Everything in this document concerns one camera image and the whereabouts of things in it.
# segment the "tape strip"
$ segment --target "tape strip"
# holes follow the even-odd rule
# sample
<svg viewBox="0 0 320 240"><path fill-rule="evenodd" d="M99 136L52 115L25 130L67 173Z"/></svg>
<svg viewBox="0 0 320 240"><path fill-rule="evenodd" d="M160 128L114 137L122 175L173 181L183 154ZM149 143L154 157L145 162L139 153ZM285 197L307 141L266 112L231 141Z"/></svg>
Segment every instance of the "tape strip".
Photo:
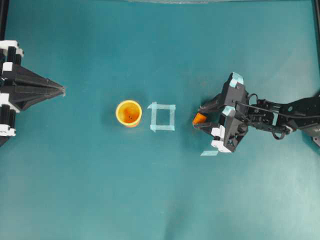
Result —
<svg viewBox="0 0 320 240"><path fill-rule="evenodd" d="M203 151L201 157L217 156L218 151Z"/></svg>
<svg viewBox="0 0 320 240"><path fill-rule="evenodd" d="M237 83L240 83L240 84L243 85L244 84L244 78L240 74L238 74L236 72L233 72L232 73L232 80L230 81L229 85L230 85L230 87L235 88Z"/></svg>
<svg viewBox="0 0 320 240"><path fill-rule="evenodd" d="M174 131L175 130L175 110L176 105L173 104L157 104L156 101L154 101L152 104L148 106L148 109L151 109L151 125L150 129L154 132L156 130L162 130L162 131ZM170 110L170 122L169 125L157 125L157 110Z"/></svg>

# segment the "orange cup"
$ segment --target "orange cup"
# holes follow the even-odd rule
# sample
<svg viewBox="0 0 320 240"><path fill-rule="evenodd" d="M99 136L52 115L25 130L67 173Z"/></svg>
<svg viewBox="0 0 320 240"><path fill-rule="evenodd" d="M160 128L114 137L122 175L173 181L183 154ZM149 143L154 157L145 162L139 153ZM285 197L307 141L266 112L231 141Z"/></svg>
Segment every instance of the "orange cup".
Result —
<svg viewBox="0 0 320 240"><path fill-rule="evenodd" d="M136 101L125 100L116 107L115 116L127 128L134 128L140 123L142 109Z"/></svg>

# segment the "plastic cup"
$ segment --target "plastic cup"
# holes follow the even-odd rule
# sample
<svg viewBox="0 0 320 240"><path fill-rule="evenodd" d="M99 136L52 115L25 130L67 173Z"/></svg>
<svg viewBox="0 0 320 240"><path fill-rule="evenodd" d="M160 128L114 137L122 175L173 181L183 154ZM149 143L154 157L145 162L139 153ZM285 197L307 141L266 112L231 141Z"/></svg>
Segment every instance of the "plastic cup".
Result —
<svg viewBox="0 0 320 240"><path fill-rule="evenodd" d="M136 101L125 100L117 106L115 116L116 119L127 128L134 128L140 123L142 109Z"/></svg>

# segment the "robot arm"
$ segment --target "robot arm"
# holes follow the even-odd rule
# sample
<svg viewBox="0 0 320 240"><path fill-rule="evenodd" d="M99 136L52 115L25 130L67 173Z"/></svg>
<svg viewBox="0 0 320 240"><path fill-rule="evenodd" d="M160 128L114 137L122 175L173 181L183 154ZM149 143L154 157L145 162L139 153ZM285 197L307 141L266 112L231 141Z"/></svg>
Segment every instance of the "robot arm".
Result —
<svg viewBox="0 0 320 240"><path fill-rule="evenodd" d="M253 96L256 104L249 105ZM218 123L210 120L215 113L219 113ZM278 114L275 125L274 114ZM224 153L236 150L249 126L271 132L277 140L300 129L320 146L320 97L303 98L288 104L258 99L255 93L246 92L243 78L233 72L224 83L222 92L198 109L192 124L213 136L211 145Z"/></svg>
<svg viewBox="0 0 320 240"><path fill-rule="evenodd" d="M16 135L16 114L65 88L20 66L24 51L17 41L0 41L0 146Z"/></svg>

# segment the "teal table surface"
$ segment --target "teal table surface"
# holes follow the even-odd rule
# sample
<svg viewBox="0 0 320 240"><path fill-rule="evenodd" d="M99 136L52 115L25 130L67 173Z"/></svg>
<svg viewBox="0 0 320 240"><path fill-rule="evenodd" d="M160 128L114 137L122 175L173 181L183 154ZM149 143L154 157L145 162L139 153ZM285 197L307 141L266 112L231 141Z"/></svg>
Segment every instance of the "teal table surface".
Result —
<svg viewBox="0 0 320 240"><path fill-rule="evenodd" d="M319 91L313 11L311 0L11 0L6 39L66 96L18 114L0 148L0 239L320 239L308 136L250 128L235 153L203 157L212 138L191 124L231 72L273 102ZM142 106L136 128L116 120L126 99ZM152 102L176 105L175 131L150 130Z"/></svg>

